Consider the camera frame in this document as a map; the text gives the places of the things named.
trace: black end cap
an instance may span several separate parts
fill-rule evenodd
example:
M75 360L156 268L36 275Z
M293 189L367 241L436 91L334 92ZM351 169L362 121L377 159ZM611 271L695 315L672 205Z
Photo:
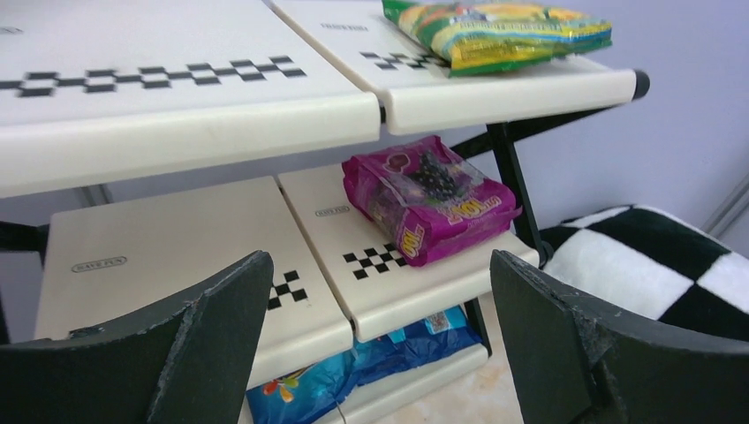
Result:
M639 69L634 70L635 78L637 78L637 84L634 86L633 100L641 99L645 97L648 91L650 91L650 77L647 76L645 71Z

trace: shelf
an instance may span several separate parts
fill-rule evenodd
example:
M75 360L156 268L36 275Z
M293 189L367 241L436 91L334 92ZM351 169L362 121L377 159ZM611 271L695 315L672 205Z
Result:
M385 235L346 199L343 176L340 165L331 165L278 179L362 342L490 292L488 261L494 249L538 265L538 253L505 232L423 268L404 266Z
M377 94L393 134L599 109L649 87L645 73L583 57L448 79L445 63L386 20L380 2L274 0L273 8L349 80Z
M471 346L449 358L358 387L338 409L346 424L367 424L472 372L487 358L484 346Z
M344 424L344 423L345 423L344 417L341 415L338 409L334 409L330 411L329 413L326 413L325 415L321 416L314 422L314 424ZM237 421L237 424L254 424L253 415L250 412L250 405L247 402L246 397L245 397L244 403L242 403L242 410L239 412L239 420Z
M255 251L274 288L247 388L352 347L351 324L271 177L52 216L36 338L63 338Z
M263 2L3 10L0 198L377 140L378 101Z

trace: plastic packaging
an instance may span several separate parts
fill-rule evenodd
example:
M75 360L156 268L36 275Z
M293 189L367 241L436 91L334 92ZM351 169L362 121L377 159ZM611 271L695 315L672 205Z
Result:
M450 76L504 72L611 45L611 24L541 4L382 0L385 17L450 62Z
M254 424L312 424L356 387L353 355L339 353L246 393Z
M350 351L248 390L254 424L311 424L357 386L451 356L480 343L460 307L434 314Z
M351 204L414 267L509 230L520 214L510 189L486 178L433 135L343 163Z

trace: wall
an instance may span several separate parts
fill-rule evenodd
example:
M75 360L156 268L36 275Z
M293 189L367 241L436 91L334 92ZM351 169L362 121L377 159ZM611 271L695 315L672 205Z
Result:
M652 88L639 102L518 144L540 226L610 205L647 203L701 226L749 168L749 4L737 0L563 0L611 19L614 47L592 57L611 67L648 72ZM481 128L446 132L458 142ZM110 185L117 201L302 169L344 160L416 136L353 148L141 178ZM491 155L474 162L497 177ZM0 219L46 222L74 208L71 191L0 200ZM11 334L31 337L39 291L33 260L0 260Z
M723 234L721 241L749 258L749 209Z

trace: brand logo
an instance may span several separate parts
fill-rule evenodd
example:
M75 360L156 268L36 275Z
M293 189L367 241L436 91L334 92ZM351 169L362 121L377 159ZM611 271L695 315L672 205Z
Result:
M0 26L0 35L5 34L23 34L23 30L20 28L16 28L15 26Z
M315 216L318 216L320 218L325 216L333 216L338 214L345 214L346 212L350 211L351 209L348 206L336 206L334 208L327 208L322 210L317 210L314 212Z
M73 265L71 268L72 272L86 272L95 271L97 269L118 267L125 265L127 258L124 256L118 256L117 258L100 259L99 261L83 262L77 265Z
M472 197L461 201L458 205L442 208L440 212L447 216L450 225L455 225L456 223L462 223L464 219L479 218L501 204L502 199L497 196L492 196L485 201L479 201Z
M421 241L424 240L424 229L421 225L416 224L416 229L411 231L403 229L403 237L400 240L400 248L409 258L415 258L421 249Z
M342 31L369 31L369 28L363 25L320 24L320 26L328 29L340 29Z

